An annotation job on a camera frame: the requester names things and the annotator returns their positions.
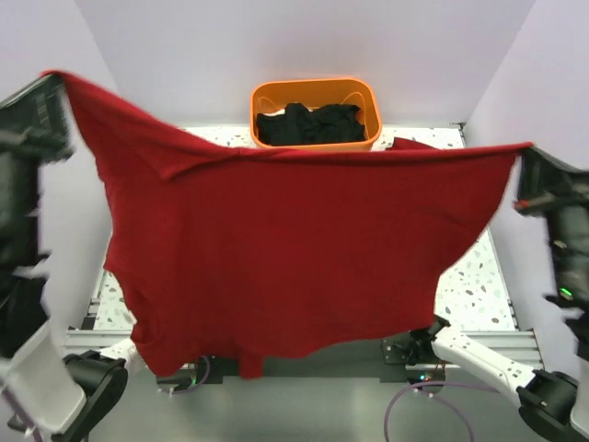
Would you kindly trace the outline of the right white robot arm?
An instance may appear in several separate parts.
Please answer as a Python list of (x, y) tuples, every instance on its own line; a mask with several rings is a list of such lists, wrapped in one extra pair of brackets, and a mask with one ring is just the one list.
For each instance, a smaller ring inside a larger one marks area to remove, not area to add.
[(409, 382), (439, 386), (436, 368), (456, 366), (502, 394), (547, 441), (588, 438), (588, 173), (532, 147), (522, 155), (515, 210), (544, 219), (556, 292), (545, 299), (578, 309), (565, 321), (577, 339), (581, 373), (544, 368), (532, 331), (462, 332), (436, 318), (401, 345)]

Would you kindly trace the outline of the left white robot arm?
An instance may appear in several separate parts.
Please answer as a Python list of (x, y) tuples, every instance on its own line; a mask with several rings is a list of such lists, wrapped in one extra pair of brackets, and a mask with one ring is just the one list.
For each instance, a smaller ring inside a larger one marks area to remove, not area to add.
[(47, 259), (39, 242), (40, 169), (73, 154), (55, 74), (1, 103), (1, 396), (11, 429), (36, 441), (86, 441), (143, 361), (130, 339), (61, 355), (42, 304), (47, 279), (25, 276)]

